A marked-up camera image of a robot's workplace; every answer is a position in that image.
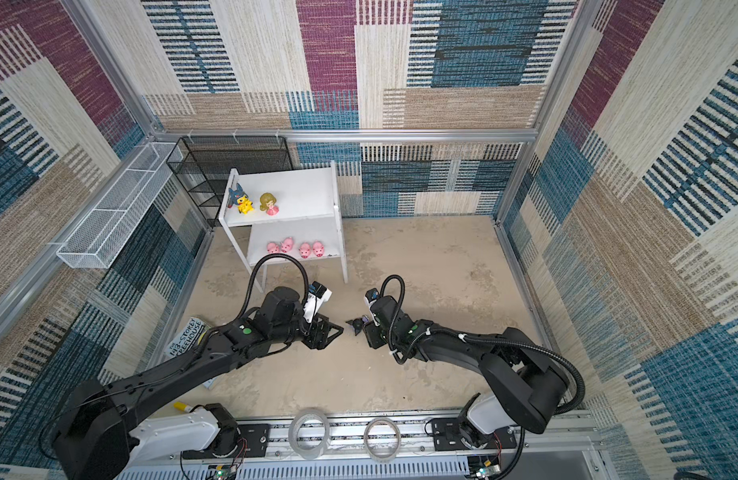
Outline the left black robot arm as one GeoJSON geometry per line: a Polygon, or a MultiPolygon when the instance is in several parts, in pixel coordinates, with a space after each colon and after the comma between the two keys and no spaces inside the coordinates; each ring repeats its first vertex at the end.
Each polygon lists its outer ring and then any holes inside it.
{"type": "Polygon", "coordinates": [[[309,292],[277,287],[259,307],[244,304],[224,325],[211,328],[183,354],[109,384],[79,384],[62,411],[39,435],[69,479],[113,479],[136,448],[134,430],[150,415],[207,380],[285,351],[300,341],[323,350],[344,331],[318,313],[308,316],[309,292]]]}

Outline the olive green figure toy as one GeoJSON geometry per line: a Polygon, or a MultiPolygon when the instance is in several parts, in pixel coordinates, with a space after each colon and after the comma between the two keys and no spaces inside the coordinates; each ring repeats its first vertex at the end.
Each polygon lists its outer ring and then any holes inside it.
{"type": "Polygon", "coordinates": [[[276,197],[266,192],[260,197],[260,210],[269,216],[275,216],[279,213],[276,197]]]}

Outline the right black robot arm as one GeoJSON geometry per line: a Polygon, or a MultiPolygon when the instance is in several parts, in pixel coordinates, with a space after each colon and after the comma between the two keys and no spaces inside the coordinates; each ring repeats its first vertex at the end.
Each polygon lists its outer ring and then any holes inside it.
{"type": "Polygon", "coordinates": [[[560,354],[535,344],[523,331],[475,334],[403,312],[405,282],[386,277],[365,302],[372,321],[364,328],[369,346],[389,348],[394,361],[443,362],[480,374],[492,396],[466,408],[466,420],[482,433],[516,425],[542,434],[551,418],[581,405],[586,385],[580,371],[560,354]]]}

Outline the black purple bat toy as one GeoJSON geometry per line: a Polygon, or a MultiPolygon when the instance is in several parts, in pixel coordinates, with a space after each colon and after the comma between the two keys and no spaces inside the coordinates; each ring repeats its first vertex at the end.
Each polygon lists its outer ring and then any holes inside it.
{"type": "Polygon", "coordinates": [[[365,327],[371,323],[372,321],[366,316],[361,316],[347,321],[347,324],[351,327],[355,336],[360,335],[364,331],[365,327]]]}

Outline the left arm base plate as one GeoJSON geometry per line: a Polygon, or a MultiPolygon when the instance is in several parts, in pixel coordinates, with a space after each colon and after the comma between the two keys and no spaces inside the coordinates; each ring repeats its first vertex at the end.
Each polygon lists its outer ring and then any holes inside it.
{"type": "Polygon", "coordinates": [[[229,441],[218,440],[205,450],[188,450],[182,456],[186,460],[220,461],[263,458],[267,453],[270,430],[270,424],[241,424],[229,441]]]}

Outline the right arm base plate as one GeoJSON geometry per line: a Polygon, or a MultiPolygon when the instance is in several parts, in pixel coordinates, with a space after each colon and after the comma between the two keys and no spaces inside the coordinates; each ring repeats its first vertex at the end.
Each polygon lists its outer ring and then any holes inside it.
{"type": "Polygon", "coordinates": [[[516,427],[504,427],[492,433],[482,433],[459,418],[433,418],[424,427],[432,437],[436,451],[515,449],[518,446],[516,427]]]}

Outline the yellow blue pokemon toy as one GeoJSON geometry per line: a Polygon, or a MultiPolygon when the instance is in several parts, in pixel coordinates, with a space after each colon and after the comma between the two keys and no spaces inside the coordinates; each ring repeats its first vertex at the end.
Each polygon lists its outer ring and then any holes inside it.
{"type": "Polygon", "coordinates": [[[228,188],[227,208],[231,209],[233,207],[236,207],[242,215],[254,210],[253,202],[240,183],[228,188]]]}

